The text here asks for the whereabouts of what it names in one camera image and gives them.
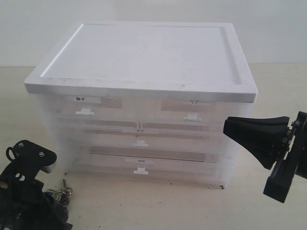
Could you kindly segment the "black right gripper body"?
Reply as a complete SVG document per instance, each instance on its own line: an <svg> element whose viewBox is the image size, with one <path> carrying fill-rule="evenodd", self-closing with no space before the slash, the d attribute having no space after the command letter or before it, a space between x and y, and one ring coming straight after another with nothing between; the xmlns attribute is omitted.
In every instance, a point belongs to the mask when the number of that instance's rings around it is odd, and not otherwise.
<svg viewBox="0 0 307 230"><path fill-rule="evenodd" d="M274 179L292 179L295 175L307 177L307 114L298 112L282 140L286 150L273 169Z"/></svg>

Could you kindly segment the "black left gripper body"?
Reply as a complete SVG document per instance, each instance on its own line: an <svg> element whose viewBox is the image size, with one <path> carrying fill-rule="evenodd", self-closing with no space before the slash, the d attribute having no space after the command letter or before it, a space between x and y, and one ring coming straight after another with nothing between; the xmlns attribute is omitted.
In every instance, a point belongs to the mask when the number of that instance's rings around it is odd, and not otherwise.
<svg viewBox="0 0 307 230"><path fill-rule="evenodd" d="M58 204L37 180L40 168L57 161L51 150L28 140L6 149L9 164L0 174L2 230L71 230L68 206Z"/></svg>

